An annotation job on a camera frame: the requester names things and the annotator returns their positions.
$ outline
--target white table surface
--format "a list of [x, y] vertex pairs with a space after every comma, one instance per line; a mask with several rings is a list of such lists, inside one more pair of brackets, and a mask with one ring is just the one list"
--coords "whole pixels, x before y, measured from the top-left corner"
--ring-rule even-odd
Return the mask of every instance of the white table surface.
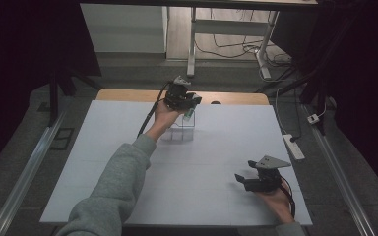
[[[40, 222], [67, 222], [73, 206], [90, 195], [118, 147], [135, 140], [152, 105], [92, 102]], [[257, 178], [247, 161], [259, 161], [265, 154], [290, 162], [272, 106], [198, 105], [193, 141], [158, 140], [143, 191], [126, 224], [276, 224], [266, 205], [234, 178], [234, 173]], [[312, 224], [293, 168], [280, 172], [293, 190], [296, 221]]]

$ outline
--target power strip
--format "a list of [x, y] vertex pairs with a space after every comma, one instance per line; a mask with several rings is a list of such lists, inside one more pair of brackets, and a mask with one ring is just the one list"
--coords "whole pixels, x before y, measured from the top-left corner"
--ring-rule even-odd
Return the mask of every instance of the power strip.
[[300, 150], [299, 146], [295, 141], [291, 141], [292, 135], [283, 135], [284, 142], [286, 143], [287, 147], [289, 148], [290, 153], [293, 155], [295, 160], [301, 161], [305, 159], [302, 151]]

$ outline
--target wrist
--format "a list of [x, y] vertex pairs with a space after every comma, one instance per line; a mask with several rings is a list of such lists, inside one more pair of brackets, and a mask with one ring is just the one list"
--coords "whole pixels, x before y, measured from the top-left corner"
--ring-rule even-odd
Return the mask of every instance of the wrist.
[[160, 136], [164, 134], [167, 128], [168, 127], [166, 127], [165, 125], [155, 122], [153, 126], [146, 132], [146, 135], [156, 142], [158, 138], [160, 138]]
[[275, 214], [283, 224], [295, 222], [289, 209], [277, 209], [275, 210]]

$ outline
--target hand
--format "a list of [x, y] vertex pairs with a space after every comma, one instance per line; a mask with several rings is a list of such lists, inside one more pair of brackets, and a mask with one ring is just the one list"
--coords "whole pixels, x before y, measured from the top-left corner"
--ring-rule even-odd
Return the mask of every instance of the hand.
[[[282, 186], [287, 190], [289, 189], [285, 180], [283, 180]], [[255, 194], [263, 199], [281, 223], [294, 222], [294, 218], [290, 213], [289, 199], [281, 189], [277, 188], [272, 193], [255, 192]]]
[[176, 111], [167, 107], [164, 101], [160, 101], [155, 111], [155, 123], [146, 132], [146, 135], [157, 141], [158, 138], [176, 121], [180, 114], [186, 110]]

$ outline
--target power outlet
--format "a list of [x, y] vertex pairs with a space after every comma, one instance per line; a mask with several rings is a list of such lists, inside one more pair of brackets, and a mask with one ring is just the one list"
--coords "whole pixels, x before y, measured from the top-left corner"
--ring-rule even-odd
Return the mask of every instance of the power outlet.
[[290, 153], [293, 155], [293, 158], [297, 161], [301, 161], [305, 159], [302, 151], [300, 150], [299, 146], [295, 141], [291, 141], [292, 135], [283, 135], [284, 142], [286, 143], [287, 147], [289, 148]]
[[319, 117], [316, 114], [308, 116], [308, 122], [311, 124], [315, 124], [319, 121]]

